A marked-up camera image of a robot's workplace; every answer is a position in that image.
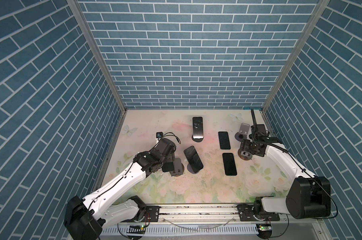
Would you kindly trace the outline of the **wooden base phone stand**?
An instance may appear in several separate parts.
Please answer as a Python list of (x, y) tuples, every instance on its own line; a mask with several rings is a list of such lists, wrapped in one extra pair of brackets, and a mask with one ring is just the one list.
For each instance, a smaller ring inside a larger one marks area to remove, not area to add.
[(249, 161), (253, 158), (252, 153), (245, 151), (245, 150), (241, 150), (241, 149), (238, 150), (238, 155), (244, 161)]

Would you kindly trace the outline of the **purple metal phone stand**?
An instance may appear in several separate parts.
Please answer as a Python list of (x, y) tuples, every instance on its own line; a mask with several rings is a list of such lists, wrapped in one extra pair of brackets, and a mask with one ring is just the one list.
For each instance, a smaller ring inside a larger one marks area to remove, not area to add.
[(235, 134), (235, 139), (239, 142), (248, 139), (249, 131), (251, 126), (246, 123), (241, 123), (239, 131)]

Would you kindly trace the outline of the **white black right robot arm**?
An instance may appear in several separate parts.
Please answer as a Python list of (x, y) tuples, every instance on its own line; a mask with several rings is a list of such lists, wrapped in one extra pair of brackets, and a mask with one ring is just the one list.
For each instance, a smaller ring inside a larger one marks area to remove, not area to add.
[(272, 137), (265, 125), (242, 123), (235, 134), (241, 143), (238, 155), (242, 160), (267, 157), (286, 173), (292, 184), (286, 197), (257, 197), (253, 213), (264, 220), (268, 214), (286, 214), (295, 219), (332, 219), (331, 184), (298, 162), (277, 137)]

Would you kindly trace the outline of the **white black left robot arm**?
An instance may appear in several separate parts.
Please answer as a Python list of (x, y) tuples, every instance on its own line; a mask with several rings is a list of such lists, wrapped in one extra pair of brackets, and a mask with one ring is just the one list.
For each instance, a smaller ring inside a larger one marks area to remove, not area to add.
[(161, 138), (149, 151), (138, 153), (126, 169), (104, 186), (83, 198), (71, 198), (66, 206), (64, 226), (72, 239), (97, 240), (106, 228), (126, 220), (143, 220), (147, 206), (138, 196), (119, 205), (114, 203), (165, 163), (172, 162), (175, 151), (174, 142)]

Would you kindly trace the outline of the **black stand far left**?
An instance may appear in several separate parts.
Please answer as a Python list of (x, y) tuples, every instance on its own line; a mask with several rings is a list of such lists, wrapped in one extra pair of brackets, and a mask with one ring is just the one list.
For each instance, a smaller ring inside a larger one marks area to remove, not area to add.
[(175, 160), (173, 161), (174, 164), (174, 170), (170, 171), (170, 174), (172, 177), (179, 177), (181, 175), (184, 174), (185, 171), (185, 167), (181, 161), (180, 158), (175, 158)]

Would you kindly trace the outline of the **black back phone stand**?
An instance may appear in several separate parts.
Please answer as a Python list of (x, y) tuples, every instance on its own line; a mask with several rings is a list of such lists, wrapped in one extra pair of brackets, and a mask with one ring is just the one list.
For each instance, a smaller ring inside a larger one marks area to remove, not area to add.
[(202, 142), (204, 139), (204, 136), (200, 136), (200, 135), (192, 135), (192, 140), (194, 142), (200, 143)]

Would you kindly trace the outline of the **left controller board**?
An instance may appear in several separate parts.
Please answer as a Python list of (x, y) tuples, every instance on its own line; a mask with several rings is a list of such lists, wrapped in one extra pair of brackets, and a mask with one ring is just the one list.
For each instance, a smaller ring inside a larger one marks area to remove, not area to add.
[(146, 228), (144, 226), (129, 226), (127, 228), (127, 234), (128, 235), (133, 235), (133, 234), (145, 234), (146, 233)]

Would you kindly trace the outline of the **controller board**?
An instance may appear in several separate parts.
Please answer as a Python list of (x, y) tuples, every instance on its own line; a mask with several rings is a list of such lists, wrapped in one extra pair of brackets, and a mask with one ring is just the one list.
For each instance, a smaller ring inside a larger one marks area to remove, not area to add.
[(145, 234), (146, 233), (146, 228), (144, 226), (129, 226), (127, 228), (127, 234), (128, 235), (133, 235), (133, 234)]
[(269, 232), (269, 231), (272, 231), (273, 228), (271, 225), (258, 225), (258, 231), (259, 232)]

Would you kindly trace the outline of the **right controller board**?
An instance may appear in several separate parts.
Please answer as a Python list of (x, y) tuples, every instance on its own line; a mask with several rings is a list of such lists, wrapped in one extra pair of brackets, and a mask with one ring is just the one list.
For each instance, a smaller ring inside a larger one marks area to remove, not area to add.
[(269, 231), (272, 231), (273, 228), (271, 225), (258, 225), (258, 231), (259, 232), (269, 232)]

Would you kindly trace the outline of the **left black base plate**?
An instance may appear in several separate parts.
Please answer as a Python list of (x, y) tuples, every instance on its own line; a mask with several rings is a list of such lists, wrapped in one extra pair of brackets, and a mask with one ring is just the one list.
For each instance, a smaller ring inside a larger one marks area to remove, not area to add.
[(139, 210), (139, 222), (144, 222), (146, 218), (150, 218), (150, 222), (158, 222), (160, 215), (160, 206), (149, 205), (145, 209)]

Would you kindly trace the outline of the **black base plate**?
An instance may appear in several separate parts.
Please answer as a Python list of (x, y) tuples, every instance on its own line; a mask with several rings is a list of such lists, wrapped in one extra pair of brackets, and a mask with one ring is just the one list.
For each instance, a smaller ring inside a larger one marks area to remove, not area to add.
[(251, 222), (251, 221), (271, 221), (277, 222), (280, 220), (280, 216), (277, 213), (271, 213), (264, 211), (263, 207), (248, 204), (239, 204), (236, 206), (240, 221)]
[(160, 206), (149, 205), (145, 209), (139, 210), (139, 222), (144, 222), (146, 218), (150, 218), (150, 222), (158, 222), (160, 215)]

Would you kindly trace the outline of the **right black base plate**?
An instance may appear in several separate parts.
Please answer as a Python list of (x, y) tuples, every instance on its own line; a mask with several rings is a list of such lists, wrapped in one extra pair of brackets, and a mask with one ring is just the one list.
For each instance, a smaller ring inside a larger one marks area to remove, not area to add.
[(280, 220), (280, 216), (277, 213), (271, 213), (264, 211), (263, 207), (248, 204), (239, 204), (236, 206), (240, 221), (251, 222), (251, 221), (271, 221), (277, 222)]

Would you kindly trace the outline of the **aluminium mounting rail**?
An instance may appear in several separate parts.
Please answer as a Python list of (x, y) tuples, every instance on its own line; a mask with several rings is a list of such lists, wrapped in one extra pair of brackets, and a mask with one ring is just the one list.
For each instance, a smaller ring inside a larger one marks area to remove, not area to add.
[[(277, 210), (267, 210), (262, 205), (261, 201), (255, 201), (254, 203), (246, 203), (248, 205), (254, 205), (263, 207), (264, 211), (277, 213), (279, 216), (290, 216), (287, 208), (278, 207)], [(239, 219), (239, 213), (236, 206), (239, 204), (185, 204), (185, 205), (160, 205), (159, 221), (194, 221), (194, 222), (206, 222), (221, 219)], [(93, 218), (100, 222), (100, 225), (106, 228), (107, 226), (117, 225), (120, 222), (139, 222), (139, 210), (144, 208), (144, 203), (137, 203), (133, 200), (128, 200), (120, 205), (111, 205), (105, 210), (99, 210), (99, 207), (95, 203), (91, 203), (88, 207), (90, 214)]]

